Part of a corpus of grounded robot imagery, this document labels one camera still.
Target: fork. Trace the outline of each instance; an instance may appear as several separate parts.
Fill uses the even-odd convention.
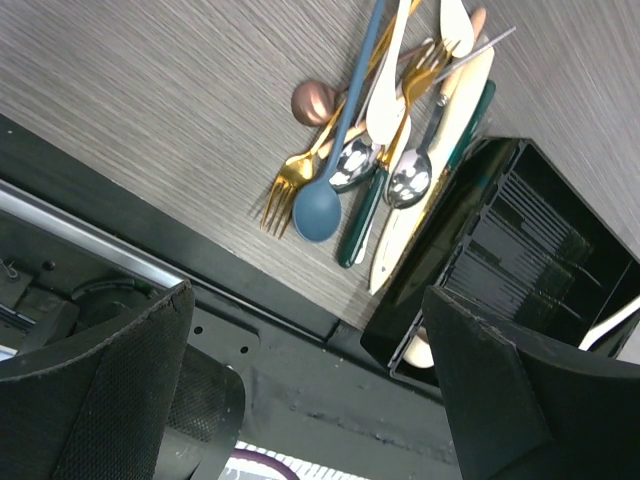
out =
[[[292,155],[282,164],[271,187],[267,206],[262,215],[261,230],[265,230],[266,227],[267,232],[282,238],[284,231],[291,222],[291,211],[293,210],[293,200],[296,193],[313,178],[313,158],[329,137],[343,107],[344,102],[338,107],[309,150],[299,155]]]

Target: spoon bowl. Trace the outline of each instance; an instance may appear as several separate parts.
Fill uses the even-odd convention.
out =
[[[338,194],[324,180],[316,180],[303,187],[293,205],[296,230],[312,243],[328,240],[338,229],[341,216]]]
[[[308,127],[325,125],[336,111],[336,89],[319,80],[301,83],[291,96],[291,111],[295,119]]]
[[[418,203],[431,186],[433,170],[426,154],[415,149],[402,154],[387,187],[387,203],[392,208],[409,208]]]
[[[344,193],[370,178],[378,166],[371,138],[365,133],[349,143],[338,158],[335,173],[329,183],[338,193]]]

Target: green handle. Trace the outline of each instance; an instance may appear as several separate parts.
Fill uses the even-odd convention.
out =
[[[495,93],[496,84],[493,80],[487,80],[487,83],[484,85],[484,90],[482,90],[482,95],[480,95],[480,99],[478,100],[478,105],[476,105],[476,109],[473,111],[469,123],[467,123],[467,126],[460,136],[460,140],[458,140],[449,157],[449,161],[447,162],[448,170],[454,170],[458,166],[458,163],[460,163],[460,160],[462,160],[462,155],[464,155],[464,151],[467,149],[469,143],[471,143],[473,133],[476,131],[476,128],[478,128],[482,117],[487,113],[487,109],[489,105],[491,105],[491,100],[493,100]]]
[[[387,183],[387,177],[389,172],[384,168],[378,168],[376,174],[369,184],[369,190],[367,195],[362,200],[356,218],[349,226],[346,232],[346,236],[340,246],[338,252],[338,264],[342,268],[350,268],[353,266],[358,252],[364,243],[364,239],[367,236],[369,225],[373,221],[373,215],[376,213],[376,208],[380,203],[382,192]]]

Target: black plastic panel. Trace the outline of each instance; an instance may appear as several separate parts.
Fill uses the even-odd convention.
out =
[[[577,346],[633,298],[637,288],[622,281],[636,268],[535,143],[491,139],[453,176],[362,344],[392,375],[437,384],[432,371],[401,357],[422,322],[424,289],[438,285],[496,318]]]

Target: white knife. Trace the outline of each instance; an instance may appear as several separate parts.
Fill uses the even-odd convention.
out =
[[[486,41],[485,35],[479,39],[479,43]],[[427,151],[433,172],[431,188],[416,205],[403,210],[391,210],[371,267],[369,277],[371,295],[375,295],[391,277],[415,229],[424,217],[426,213],[424,209],[433,194],[433,186],[438,183],[438,177],[444,170],[480,99],[489,78],[494,56],[494,49],[489,48],[464,67],[458,86],[449,100],[438,131]]]

